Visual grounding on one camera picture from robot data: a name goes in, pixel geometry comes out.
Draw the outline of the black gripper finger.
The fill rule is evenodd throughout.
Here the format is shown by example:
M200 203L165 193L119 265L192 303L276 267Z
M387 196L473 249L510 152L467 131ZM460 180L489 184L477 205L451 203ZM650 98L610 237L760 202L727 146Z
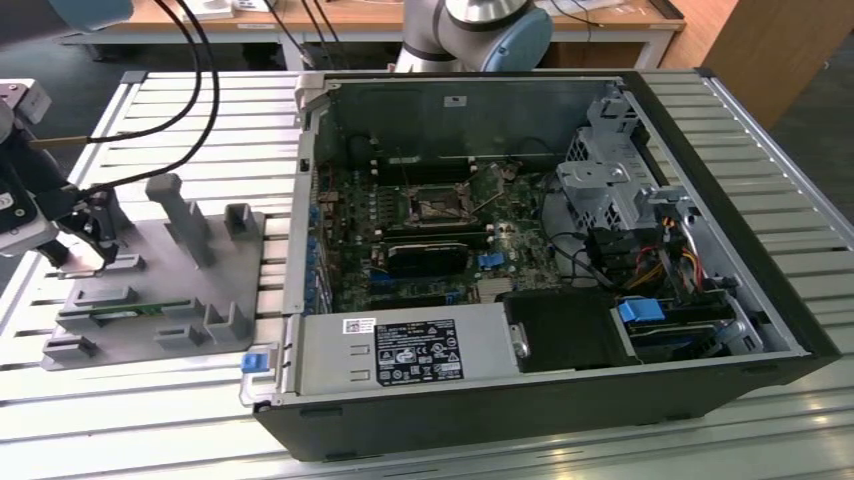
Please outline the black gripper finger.
M101 272L116 261L120 234L127 229L127 215L115 189L91 194L83 201L79 213L83 215L84 240L103 260L96 269L96 272Z
M53 237L37 246L37 252L45 257L50 266L60 269L66 265L70 259L70 251L68 247L60 242L60 233L72 233L73 221L70 218L61 218L54 222L54 234Z

